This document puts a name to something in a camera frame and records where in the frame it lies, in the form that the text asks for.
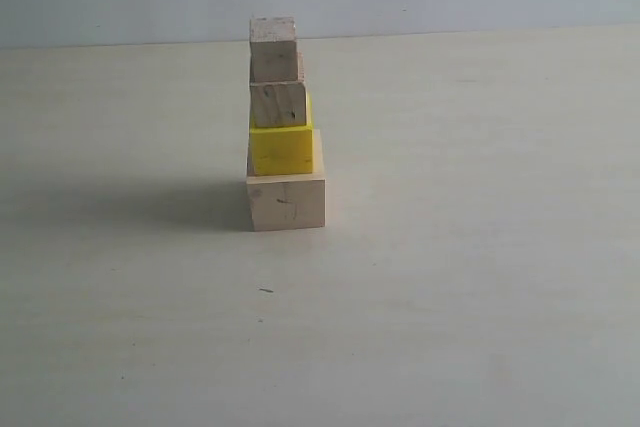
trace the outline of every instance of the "yellow plastic cube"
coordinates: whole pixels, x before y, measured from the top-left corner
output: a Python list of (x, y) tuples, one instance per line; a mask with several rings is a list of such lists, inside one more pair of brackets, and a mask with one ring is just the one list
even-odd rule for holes
[(294, 127), (256, 127), (249, 124), (249, 148), (256, 175), (309, 174), (313, 172), (313, 120), (307, 94), (307, 123)]

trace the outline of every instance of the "white table surface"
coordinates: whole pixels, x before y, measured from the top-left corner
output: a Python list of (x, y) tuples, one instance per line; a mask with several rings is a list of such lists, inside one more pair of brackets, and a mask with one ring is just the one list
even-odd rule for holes
[(246, 43), (0, 52), (0, 425), (640, 425), (640, 27), (300, 45), (275, 233)]

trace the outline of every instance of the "block tower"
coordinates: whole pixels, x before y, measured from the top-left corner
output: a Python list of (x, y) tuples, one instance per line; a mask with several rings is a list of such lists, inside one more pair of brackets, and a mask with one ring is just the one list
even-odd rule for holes
[(322, 227), (325, 175), (292, 17), (250, 21), (247, 192), (256, 231)]

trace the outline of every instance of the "stacked blocks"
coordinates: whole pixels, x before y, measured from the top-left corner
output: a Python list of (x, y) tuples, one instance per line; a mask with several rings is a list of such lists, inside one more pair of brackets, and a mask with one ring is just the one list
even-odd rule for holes
[(322, 140), (291, 17), (252, 19), (247, 191), (254, 230), (322, 227)]

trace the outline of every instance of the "large wooden block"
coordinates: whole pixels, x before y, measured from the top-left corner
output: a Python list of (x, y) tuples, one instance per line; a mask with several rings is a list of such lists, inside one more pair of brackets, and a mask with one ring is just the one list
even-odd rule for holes
[(247, 155), (247, 193), (256, 231), (323, 227), (325, 225), (325, 173), (322, 140), (313, 136), (315, 168), (298, 175), (255, 175)]
[(249, 45), (256, 82), (298, 79), (298, 47), (293, 17), (251, 19)]
[(255, 82), (250, 74), (251, 113), (257, 127), (288, 127), (307, 123), (307, 89), (302, 53), (295, 81)]
[(294, 127), (258, 127), (250, 115), (249, 149), (256, 175), (313, 172), (313, 120), (307, 95), (307, 123)]

